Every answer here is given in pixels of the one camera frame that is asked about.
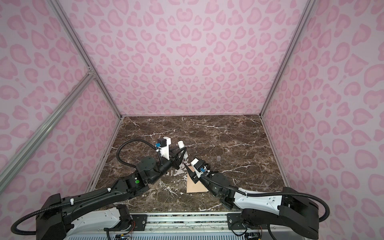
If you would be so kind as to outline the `peach paper envelope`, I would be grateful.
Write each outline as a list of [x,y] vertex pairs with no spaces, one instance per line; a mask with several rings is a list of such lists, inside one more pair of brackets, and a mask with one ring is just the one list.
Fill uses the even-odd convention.
[[187,173],[187,193],[205,193],[209,190],[201,183],[194,183]]

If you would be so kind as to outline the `white glue stick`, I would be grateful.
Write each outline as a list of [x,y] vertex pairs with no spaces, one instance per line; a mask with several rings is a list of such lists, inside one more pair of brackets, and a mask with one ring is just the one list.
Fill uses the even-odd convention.
[[183,141],[178,141],[177,146],[178,146],[179,150],[185,149],[185,144]]

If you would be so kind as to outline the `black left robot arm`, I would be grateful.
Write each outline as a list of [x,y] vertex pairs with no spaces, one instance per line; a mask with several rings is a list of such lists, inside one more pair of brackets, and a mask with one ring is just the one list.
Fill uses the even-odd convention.
[[169,159],[160,164],[152,157],[143,158],[130,175],[117,179],[112,186],[82,195],[64,197],[55,194],[45,201],[36,216],[37,240],[63,240],[75,228],[73,221],[107,205],[143,195],[169,169],[179,169],[187,148],[173,148]]

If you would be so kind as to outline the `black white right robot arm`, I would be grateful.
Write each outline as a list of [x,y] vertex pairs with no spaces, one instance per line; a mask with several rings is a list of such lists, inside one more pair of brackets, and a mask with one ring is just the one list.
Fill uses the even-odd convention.
[[201,183],[226,209],[241,211],[245,228],[278,225],[307,239],[319,238],[319,206],[314,198],[288,187],[274,193],[237,188],[223,174],[199,162],[187,171],[194,183]]

